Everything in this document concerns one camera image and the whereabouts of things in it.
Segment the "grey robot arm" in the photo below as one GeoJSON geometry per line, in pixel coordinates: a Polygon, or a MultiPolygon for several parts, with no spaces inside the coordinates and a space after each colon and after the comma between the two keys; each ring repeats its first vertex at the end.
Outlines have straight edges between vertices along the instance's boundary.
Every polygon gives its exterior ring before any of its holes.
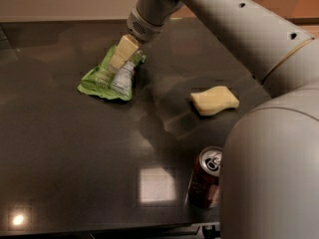
{"type": "Polygon", "coordinates": [[[221,239],[319,239],[319,40],[251,0],[138,0],[129,33],[153,40],[182,5],[271,98],[225,142],[221,239]]]}

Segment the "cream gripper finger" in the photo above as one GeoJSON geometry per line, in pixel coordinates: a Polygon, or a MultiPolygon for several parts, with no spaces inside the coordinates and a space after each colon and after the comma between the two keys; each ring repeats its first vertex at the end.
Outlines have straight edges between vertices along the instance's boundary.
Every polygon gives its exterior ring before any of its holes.
{"type": "Polygon", "coordinates": [[[115,53],[109,62],[109,69],[116,73],[137,52],[139,41],[132,35],[124,35],[116,47],[115,53]]]}

